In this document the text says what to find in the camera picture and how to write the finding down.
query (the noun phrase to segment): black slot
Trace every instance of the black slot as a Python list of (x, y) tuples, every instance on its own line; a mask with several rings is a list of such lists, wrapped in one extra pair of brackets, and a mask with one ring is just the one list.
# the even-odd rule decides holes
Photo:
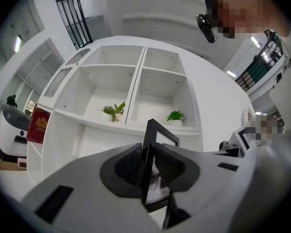
[(236, 166), (236, 165), (232, 165), (232, 164), (228, 164), (228, 163), (220, 163), (219, 165), (218, 165), (218, 167), (222, 167), (222, 168), (225, 168), (225, 169), (228, 169), (228, 170), (231, 170), (231, 171), (234, 171), (234, 172), (236, 172), (237, 171), (237, 169), (238, 169), (238, 166)]
[(62, 208), (72, 191), (72, 187), (64, 185), (58, 186), (35, 211), (35, 214), (46, 222), (51, 223), (59, 213), (60, 209)]
[(27, 139), (19, 135), (15, 136), (14, 141), (22, 144), (27, 144)]

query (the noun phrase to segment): railing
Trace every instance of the railing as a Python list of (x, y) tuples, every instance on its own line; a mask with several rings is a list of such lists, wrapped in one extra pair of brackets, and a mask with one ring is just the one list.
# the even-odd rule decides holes
[(265, 31), (265, 33), (269, 36), (267, 43), (235, 81), (244, 91), (254, 86), (283, 55), (279, 35), (271, 31)]
[(92, 43), (80, 0), (56, 0), (56, 3), (76, 49)]

